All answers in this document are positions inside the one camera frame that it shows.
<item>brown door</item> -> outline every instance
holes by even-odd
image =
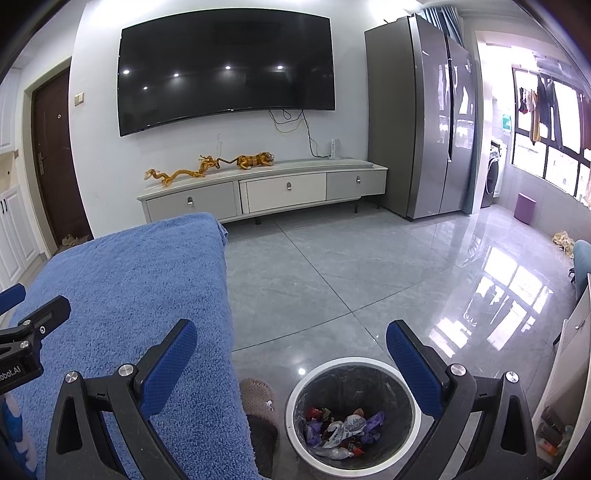
[[[92,238],[70,149],[69,77],[70,69],[67,69],[33,92],[35,170],[58,247],[67,235]]]

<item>gold figurine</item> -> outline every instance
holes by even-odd
[[[204,177],[205,172],[208,168],[220,167],[220,162],[223,161],[224,163],[232,164],[236,163],[238,167],[243,170],[247,170],[251,167],[256,167],[258,165],[264,166],[271,166],[273,165],[273,161],[275,160],[275,156],[270,154],[269,152],[262,152],[258,155],[240,155],[239,157],[234,158],[232,161],[224,160],[223,158],[213,159],[211,155],[207,157],[201,156],[201,165],[199,170],[177,170],[171,176],[166,175],[165,173],[159,172],[158,170],[154,170],[153,168],[149,169],[145,175],[144,180],[148,180],[148,178],[153,177],[155,179],[162,179],[162,183],[165,187],[168,187],[173,180],[178,177],[179,175],[189,175],[194,178]]]

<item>wall tile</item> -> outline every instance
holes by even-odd
[[[547,184],[536,228],[548,235],[570,230],[575,202],[570,195]]]

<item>cloth on floor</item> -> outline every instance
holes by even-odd
[[[552,241],[558,245],[564,253],[573,258],[574,240],[566,232],[558,232],[552,237]]]

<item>refrigerator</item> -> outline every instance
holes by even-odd
[[[368,160],[388,167],[378,202],[409,219],[461,210],[475,82],[468,51],[418,15],[365,32]]]

